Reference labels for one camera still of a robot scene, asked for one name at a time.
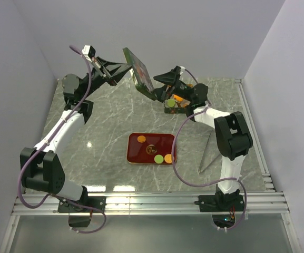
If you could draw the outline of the metal tweezers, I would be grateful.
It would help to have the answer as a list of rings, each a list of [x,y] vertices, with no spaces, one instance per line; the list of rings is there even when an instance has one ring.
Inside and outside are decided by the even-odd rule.
[[[198,174],[203,174],[221,157],[218,150],[217,139],[215,132],[211,131],[208,136],[207,143],[204,148],[202,159],[199,165]]]

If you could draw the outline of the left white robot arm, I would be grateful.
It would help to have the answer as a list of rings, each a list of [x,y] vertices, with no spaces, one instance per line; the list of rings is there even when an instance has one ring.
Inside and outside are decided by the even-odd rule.
[[[100,57],[88,60],[86,66],[88,73],[84,78],[67,74],[61,79],[65,107],[60,119],[42,141],[33,148],[23,149],[20,154],[17,195],[28,208],[32,205],[22,197],[23,188],[68,199],[71,207],[78,212],[88,208],[86,187],[66,179],[59,155],[92,114],[93,102],[86,98],[104,83],[117,85],[132,67]]]

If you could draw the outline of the green cookie tin box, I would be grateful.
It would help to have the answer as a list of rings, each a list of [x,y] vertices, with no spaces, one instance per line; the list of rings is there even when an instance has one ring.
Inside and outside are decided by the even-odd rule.
[[[173,96],[174,96],[174,94],[171,95],[171,97],[170,97],[169,99],[175,100],[175,99],[173,98]],[[167,100],[165,100],[164,102],[162,102],[163,108],[164,108],[164,113],[166,113],[166,114],[185,114],[185,108],[182,108],[181,105],[183,105],[183,104],[190,104],[190,101],[189,101],[189,100],[186,100],[186,99],[183,98],[183,101],[182,101],[181,103],[180,103],[180,102],[177,102],[177,101],[175,100],[175,102],[176,102],[175,107],[169,108],[169,107],[167,106],[166,102],[167,102]]]

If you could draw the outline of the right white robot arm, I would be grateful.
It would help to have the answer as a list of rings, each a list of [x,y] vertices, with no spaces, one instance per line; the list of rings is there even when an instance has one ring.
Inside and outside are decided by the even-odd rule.
[[[173,95],[187,101],[185,108],[187,121],[205,124],[215,130],[217,147],[222,156],[221,177],[213,182],[217,186],[215,204],[220,210],[228,210],[245,187],[239,180],[242,164],[253,146],[253,139],[244,115],[216,110],[208,99],[208,86],[196,82],[189,86],[180,80],[184,67],[176,66],[171,71],[154,76],[154,80],[162,83],[155,89],[160,102]]]

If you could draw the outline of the gold tin lid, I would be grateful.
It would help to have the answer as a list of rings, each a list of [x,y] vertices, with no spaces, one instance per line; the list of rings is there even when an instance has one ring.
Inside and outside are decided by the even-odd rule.
[[[146,66],[141,60],[127,47],[123,49],[123,53],[127,64],[131,65],[131,78],[134,82],[135,88],[147,98],[155,101],[157,100],[155,89]]]

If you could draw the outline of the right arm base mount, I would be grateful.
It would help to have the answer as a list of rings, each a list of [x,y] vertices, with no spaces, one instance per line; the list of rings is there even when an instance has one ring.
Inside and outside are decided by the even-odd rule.
[[[200,195],[194,202],[200,212],[243,211],[245,201],[242,195],[227,197],[226,195]]]

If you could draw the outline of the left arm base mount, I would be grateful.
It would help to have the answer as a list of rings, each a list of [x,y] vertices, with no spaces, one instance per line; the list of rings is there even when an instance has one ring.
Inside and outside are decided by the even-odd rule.
[[[80,207],[80,205],[88,206],[92,208],[99,209],[101,211],[105,210],[106,197],[104,196],[91,196],[88,198],[86,203],[77,203],[78,206],[71,204],[72,201],[60,200],[58,204],[58,213],[86,213],[90,212],[90,209]]]

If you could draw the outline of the brown round cookie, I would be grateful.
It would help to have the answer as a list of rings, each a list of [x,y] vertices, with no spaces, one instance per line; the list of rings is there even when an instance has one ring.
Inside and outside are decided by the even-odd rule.
[[[139,143],[144,143],[146,141],[146,137],[144,135],[140,135],[137,137],[137,141]]]

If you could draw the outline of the orange flower cookie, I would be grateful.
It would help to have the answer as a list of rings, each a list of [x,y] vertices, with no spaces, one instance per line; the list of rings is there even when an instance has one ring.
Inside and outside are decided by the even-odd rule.
[[[180,96],[177,96],[177,95],[174,95],[173,98],[177,101],[177,102],[182,102],[183,101],[183,98],[180,97]]]

